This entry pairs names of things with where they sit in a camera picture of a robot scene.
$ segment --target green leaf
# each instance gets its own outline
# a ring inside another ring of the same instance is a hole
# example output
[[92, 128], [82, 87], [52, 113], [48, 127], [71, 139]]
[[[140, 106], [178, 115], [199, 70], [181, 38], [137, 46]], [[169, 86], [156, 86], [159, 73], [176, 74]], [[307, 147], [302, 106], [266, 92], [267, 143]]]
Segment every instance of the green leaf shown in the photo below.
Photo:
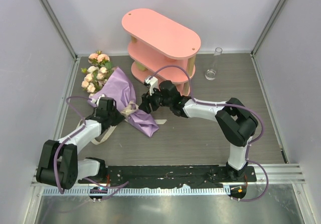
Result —
[[109, 61], [109, 62], [106, 62], [105, 63], [105, 67], [108, 69], [108, 70], [111, 70], [113, 68], [113, 65], [112, 63]]
[[92, 73], [92, 75], [94, 76], [94, 80], [97, 81], [97, 74], [98, 74], [98, 70], [94, 71]]

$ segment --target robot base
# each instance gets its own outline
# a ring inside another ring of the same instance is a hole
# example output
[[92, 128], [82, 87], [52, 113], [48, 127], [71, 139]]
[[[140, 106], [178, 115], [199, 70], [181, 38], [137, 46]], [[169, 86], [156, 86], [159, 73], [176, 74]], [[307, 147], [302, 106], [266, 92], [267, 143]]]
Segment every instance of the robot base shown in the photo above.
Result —
[[219, 165], [171, 165], [171, 166], [108, 166], [110, 186], [129, 181], [125, 188], [219, 188], [224, 183], [256, 182], [254, 167], [246, 166], [244, 174], [236, 180], [228, 176], [228, 167]]

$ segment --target stainless steel surface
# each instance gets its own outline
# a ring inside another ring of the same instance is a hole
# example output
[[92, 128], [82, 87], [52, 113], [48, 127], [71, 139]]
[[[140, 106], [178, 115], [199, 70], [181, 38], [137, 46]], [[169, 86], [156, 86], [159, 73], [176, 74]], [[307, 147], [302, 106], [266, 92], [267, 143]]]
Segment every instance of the stainless steel surface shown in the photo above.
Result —
[[65, 43], [68, 51], [70, 52], [70, 55], [73, 57], [74, 60], [76, 60], [76, 58], [77, 58], [76, 53], [75, 53], [73, 47], [71, 46], [64, 30], [62, 29], [62, 27], [61, 27], [56, 15], [55, 15], [54, 11], [52, 10], [48, 0], [39, 0], [39, 1], [42, 4], [42, 6], [44, 7], [45, 11], [47, 12], [48, 17], [51, 20], [51, 22], [53, 23], [53, 25], [55, 26], [59, 36], [61, 37], [61, 39]]
[[264, 41], [267, 33], [269, 32], [269, 30], [271, 29], [271, 27], [273, 26], [274, 21], [276, 20], [277, 16], [279, 15], [279, 13], [281, 12], [284, 4], [286, 3], [287, 0], [279, 0], [278, 3], [276, 4], [272, 15], [270, 16], [270, 19], [267, 21], [259, 39], [257, 40], [254, 49], [252, 51], [252, 54], [255, 55], [257, 53], [257, 51], [259, 50], [262, 42]]
[[[147, 88], [131, 74], [133, 60], [128, 56], [111, 57], [115, 66], [127, 74], [132, 81], [137, 103]], [[262, 91], [253, 67], [250, 54], [223, 54], [219, 74], [208, 81], [204, 73], [212, 61], [212, 55], [196, 57], [196, 73], [192, 79], [195, 97], [202, 100], [227, 101], [231, 97], [240, 99], [245, 106], [259, 113], [266, 125], [263, 138], [253, 144], [249, 158], [263, 164], [284, 163], [274, 129], [267, 111]], [[72, 95], [88, 96], [81, 88], [84, 74], [80, 68], [88, 67], [87, 58], [81, 58]], [[84, 100], [72, 103], [85, 115], [92, 108]], [[151, 137], [123, 122], [117, 126], [106, 143], [88, 144], [79, 154], [79, 159], [96, 157], [107, 165], [183, 165], [225, 164], [229, 156], [229, 143], [219, 126], [203, 119], [185, 119], [172, 114], [168, 108], [159, 108], [152, 113], [155, 119], [167, 119]], [[79, 117], [68, 109], [62, 135], [72, 132]]]
[[[264, 185], [248, 187], [247, 198], [259, 195]], [[113, 197], [102, 202], [87, 196], [43, 196], [37, 224], [110, 223], [304, 223], [292, 185], [271, 185], [260, 200], [241, 203], [227, 196], [151, 196]], [[60, 210], [71, 213], [58, 213]]]

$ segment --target shelf board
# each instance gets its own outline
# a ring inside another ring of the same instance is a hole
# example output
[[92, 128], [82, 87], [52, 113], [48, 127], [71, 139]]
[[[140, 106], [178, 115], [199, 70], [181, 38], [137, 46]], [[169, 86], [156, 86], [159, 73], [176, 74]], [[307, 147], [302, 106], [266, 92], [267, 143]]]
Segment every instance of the shelf board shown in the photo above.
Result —
[[201, 47], [201, 39], [194, 31], [150, 9], [130, 11], [121, 23], [131, 36], [169, 58], [190, 58]]
[[[133, 64], [131, 65], [131, 73], [132, 75], [138, 80], [140, 81], [141, 83], [144, 83], [145, 79], [148, 77], [148, 76], [151, 76], [152, 75], [152, 72], [149, 71], [149, 70], [145, 70], [145, 71], [140, 71], [137, 66], [136, 66], [136, 63], [133, 62]], [[157, 79], [158, 79], [158, 84], [160, 84], [161, 82], [164, 81], [164, 79], [156, 76]], [[181, 95], [183, 95], [183, 88], [184, 88], [184, 84], [178, 84], [176, 85], [176, 88], [177, 90], [181, 93]]]
[[[141, 41], [137, 41], [136, 43], [130, 42], [128, 45], [128, 53], [132, 59], [139, 62], [152, 73], [167, 65], [180, 66], [185, 70], [187, 68], [187, 59], [169, 62], [165, 59], [166, 57], [164, 55], [155, 51]], [[181, 84], [188, 81], [185, 73], [180, 69], [174, 67], [165, 68], [157, 75], [165, 80], [172, 81], [172, 83], [174, 84]]]

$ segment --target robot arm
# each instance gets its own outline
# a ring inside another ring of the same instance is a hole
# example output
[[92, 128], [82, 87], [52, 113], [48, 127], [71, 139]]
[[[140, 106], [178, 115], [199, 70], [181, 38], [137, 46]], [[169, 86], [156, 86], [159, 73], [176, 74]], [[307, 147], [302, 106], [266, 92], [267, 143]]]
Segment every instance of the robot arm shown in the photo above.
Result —
[[231, 98], [227, 102], [201, 101], [200, 103], [189, 96], [182, 96], [171, 81], [163, 81], [159, 84], [159, 89], [155, 87], [157, 84], [155, 77], [151, 79], [148, 77], [145, 80], [145, 85], [152, 90], [142, 95], [139, 109], [150, 113], [160, 106], [167, 106], [179, 117], [202, 118], [217, 122], [230, 142], [227, 173], [232, 179], [240, 177], [248, 164], [245, 160], [246, 149], [258, 126], [256, 118], [246, 110], [224, 106], [227, 103], [244, 106], [236, 98]]
[[74, 183], [90, 176], [99, 180], [105, 175], [105, 162], [96, 158], [86, 158], [78, 161], [79, 152], [94, 138], [99, 137], [110, 126], [115, 126], [124, 120], [124, 116], [116, 108], [112, 98], [102, 97], [97, 101], [94, 113], [86, 118], [82, 124], [69, 135], [56, 141], [48, 140], [44, 143], [38, 164], [36, 179], [40, 183], [57, 186], [54, 174], [54, 155], [58, 146], [65, 141], [59, 152], [60, 161], [57, 162], [58, 176], [61, 187], [70, 189]]

